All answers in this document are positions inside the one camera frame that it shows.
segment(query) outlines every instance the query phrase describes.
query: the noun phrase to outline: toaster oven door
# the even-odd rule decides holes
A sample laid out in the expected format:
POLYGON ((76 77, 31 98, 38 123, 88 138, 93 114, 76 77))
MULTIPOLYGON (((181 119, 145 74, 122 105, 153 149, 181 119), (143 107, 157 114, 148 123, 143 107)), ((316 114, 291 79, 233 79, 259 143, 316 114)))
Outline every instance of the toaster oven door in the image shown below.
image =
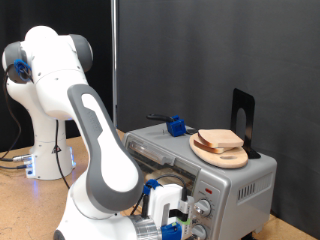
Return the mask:
MULTIPOLYGON (((181 177, 187 185, 188 195, 193 195, 196 179, 200 168, 188 164, 170 152, 167 152, 150 142, 128 137, 125 147, 138 163, 144 175, 144 182, 164 174, 175 174, 181 177)), ((182 186, 179 179, 168 177, 159 180, 161 185, 176 183, 182 186)))

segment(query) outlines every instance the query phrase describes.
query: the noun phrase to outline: toaster oven vent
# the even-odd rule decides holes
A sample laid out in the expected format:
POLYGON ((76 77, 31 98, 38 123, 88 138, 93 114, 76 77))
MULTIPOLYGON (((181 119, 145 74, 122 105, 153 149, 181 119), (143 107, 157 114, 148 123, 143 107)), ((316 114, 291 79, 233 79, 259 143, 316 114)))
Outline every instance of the toaster oven vent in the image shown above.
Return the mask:
POLYGON ((243 201, 271 186, 271 173, 242 187, 238 191, 238 202, 243 201))

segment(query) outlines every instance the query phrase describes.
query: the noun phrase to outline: toaster oven handle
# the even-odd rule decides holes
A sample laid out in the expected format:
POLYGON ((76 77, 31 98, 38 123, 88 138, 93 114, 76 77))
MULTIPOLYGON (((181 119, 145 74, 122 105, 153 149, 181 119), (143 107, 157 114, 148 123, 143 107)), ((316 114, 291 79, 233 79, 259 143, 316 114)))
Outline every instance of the toaster oven handle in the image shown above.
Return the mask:
POLYGON ((172 117, 168 117, 160 114, 149 114, 147 115, 147 119, 164 121, 164 122, 174 122, 174 119, 172 117))
POLYGON ((152 146, 143 144, 143 143, 139 143, 136 141, 131 141, 129 143, 129 147, 141 154, 142 156, 149 158, 151 160, 153 160, 154 162, 159 163, 160 165, 164 165, 164 164, 169 164, 170 166, 174 165, 175 162, 175 157, 167 155, 167 154, 163 154, 160 151, 157 151, 155 148, 153 148, 152 146))

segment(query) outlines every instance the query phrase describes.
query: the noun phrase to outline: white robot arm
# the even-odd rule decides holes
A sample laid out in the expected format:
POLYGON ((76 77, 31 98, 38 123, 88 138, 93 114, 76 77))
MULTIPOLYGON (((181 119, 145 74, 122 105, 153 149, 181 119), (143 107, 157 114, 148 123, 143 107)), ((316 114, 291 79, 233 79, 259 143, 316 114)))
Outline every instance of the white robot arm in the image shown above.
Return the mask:
MULTIPOLYGON (((31 82, 19 84, 8 79, 8 94, 26 108, 32 120, 34 145, 28 158, 27 178, 54 180, 61 178, 57 165, 55 148, 56 120, 49 117, 40 105, 36 86, 31 82)), ((75 167, 73 151, 66 143, 65 121, 59 120, 58 130, 59 162, 64 176, 75 167)))
MULTIPOLYGON (((136 203, 142 192, 142 173, 124 151, 100 97, 87 83, 84 72, 92 65, 87 40, 36 27, 24 42, 8 45, 2 57, 4 69, 15 59, 31 66, 45 113, 59 120, 73 119, 81 132, 90 162, 71 189, 79 211, 89 218, 105 219, 136 203)), ((13 68, 9 77, 22 82, 13 68)))
POLYGON ((4 69, 17 83, 24 82, 12 67, 14 60, 22 59, 31 66, 44 112, 59 120, 73 119, 89 153, 88 168, 69 190, 54 239, 186 239, 191 235, 193 209, 186 186, 152 190, 147 216, 118 214, 138 202, 143 175, 122 145, 99 95, 87 83, 84 72, 90 69, 92 57, 84 37, 58 36, 48 27, 31 29, 24 42, 8 45, 2 57, 4 69), (169 214, 171 211, 183 216, 184 226, 175 225, 180 215, 169 214))

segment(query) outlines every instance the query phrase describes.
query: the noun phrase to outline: toy toast slice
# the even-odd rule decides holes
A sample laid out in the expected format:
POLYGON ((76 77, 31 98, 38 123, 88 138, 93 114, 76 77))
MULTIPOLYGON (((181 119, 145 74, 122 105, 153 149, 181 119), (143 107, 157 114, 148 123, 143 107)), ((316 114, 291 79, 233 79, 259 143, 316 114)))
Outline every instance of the toy toast slice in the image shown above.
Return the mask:
POLYGON ((220 168, 240 168, 247 164, 248 155, 242 147, 236 147, 221 154, 207 152, 194 145, 194 134, 189 139, 192 151, 203 161, 220 168))
POLYGON ((225 151, 228 151, 230 149, 232 149, 231 147, 226 147, 226 148, 211 148, 208 147, 207 145, 203 144, 198 136, 198 134, 195 134, 194 136, 194 145, 198 148, 201 148, 202 150, 205 150, 207 152, 211 152, 211 153, 223 153, 225 151))
POLYGON ((198 132, 198 136, 202 143, 204 143, 205 145, 211 148, 221 148, 221 147, 235 148, 235 147, 243 146, 243 140, 239 138, 231 130, 201 129, 198 132))

